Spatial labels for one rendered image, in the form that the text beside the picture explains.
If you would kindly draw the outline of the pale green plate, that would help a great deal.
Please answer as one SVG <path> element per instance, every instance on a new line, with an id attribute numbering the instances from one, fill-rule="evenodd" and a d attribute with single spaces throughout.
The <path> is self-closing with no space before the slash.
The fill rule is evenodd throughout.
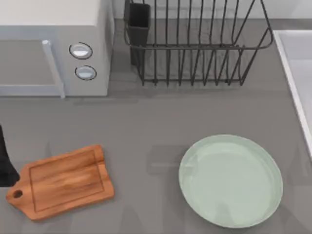
<path id="1" fill-rule="evenodd" d="M 190 208 L 224 228 L 266 221 L 283 197 L 282 174 L 274 158 L 254 141 L 235 135 L 194 143 L 180 161 L 178 181 Z"/>

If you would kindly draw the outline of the black cutlery holder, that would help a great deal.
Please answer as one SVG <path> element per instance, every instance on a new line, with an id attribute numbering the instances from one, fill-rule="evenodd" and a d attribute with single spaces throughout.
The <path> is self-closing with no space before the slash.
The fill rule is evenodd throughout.
<path id="1" fill-rule="evenodd" d="M 145 47 L 151 24 L 151 6 L 125 0 L 124 22 L 130 45 Z"/>

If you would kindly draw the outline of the round microwave knob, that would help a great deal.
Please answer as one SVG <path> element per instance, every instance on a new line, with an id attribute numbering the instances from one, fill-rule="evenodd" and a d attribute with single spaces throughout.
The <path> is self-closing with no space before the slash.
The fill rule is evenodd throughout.
<path id="1" fill-rule="evenodd" d="M 81 66 L 75 69 L 75 75 L 81 80 L 93 80 L 97 76 L 96 70 L 91 66 Z"/>
<path id="2" fill-rule="evenodd" d="M 71 44 L 69 46 L 69 52 L 74 58 L 81 60 L 88 59 L 93 54 L 91 46 L 83 42 Z"/>

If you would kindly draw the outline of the wooden cutting board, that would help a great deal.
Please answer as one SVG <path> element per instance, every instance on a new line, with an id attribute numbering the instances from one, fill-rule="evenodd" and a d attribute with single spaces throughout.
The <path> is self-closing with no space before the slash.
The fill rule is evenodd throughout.
<path id="1" fill-rule="evenodd" d="M 101 145 L 28 163 L 6 200 L 32 221 L 52 218 L 115 195 Z"/>

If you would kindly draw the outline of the pale microwave oven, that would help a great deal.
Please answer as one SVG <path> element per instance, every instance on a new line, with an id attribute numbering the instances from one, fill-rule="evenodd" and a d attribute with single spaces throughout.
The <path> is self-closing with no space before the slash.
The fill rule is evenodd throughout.
<path id="1" fill-rule="evenodd" d="M 60 97 L 42 41 L 49 40 L 66 97 L 108 93 L 114 44 L 112 0 L 0 0 L 0 97 Z M 91 46 L 88 59 L 76 59 L 69 46 Z M 91 66 L 93 80 L 76 77 Z"/>

